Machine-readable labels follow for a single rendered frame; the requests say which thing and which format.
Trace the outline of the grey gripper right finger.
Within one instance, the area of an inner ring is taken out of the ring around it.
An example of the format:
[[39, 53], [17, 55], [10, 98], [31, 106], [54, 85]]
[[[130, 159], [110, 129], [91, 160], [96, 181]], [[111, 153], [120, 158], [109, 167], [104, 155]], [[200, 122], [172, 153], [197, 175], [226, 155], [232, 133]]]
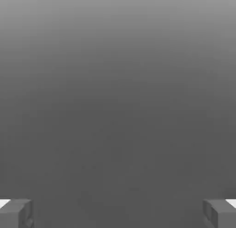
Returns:
[[206, 228], [236, 228], [236, 199], [204, 199], [202, 208]]

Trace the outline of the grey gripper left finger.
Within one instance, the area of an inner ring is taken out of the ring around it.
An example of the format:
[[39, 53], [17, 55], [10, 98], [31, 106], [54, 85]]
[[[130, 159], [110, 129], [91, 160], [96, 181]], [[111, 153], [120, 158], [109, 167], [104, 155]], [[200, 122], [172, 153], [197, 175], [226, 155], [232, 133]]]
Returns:
[[31, 199], [0, 199], [0, 228], [34, 228]]

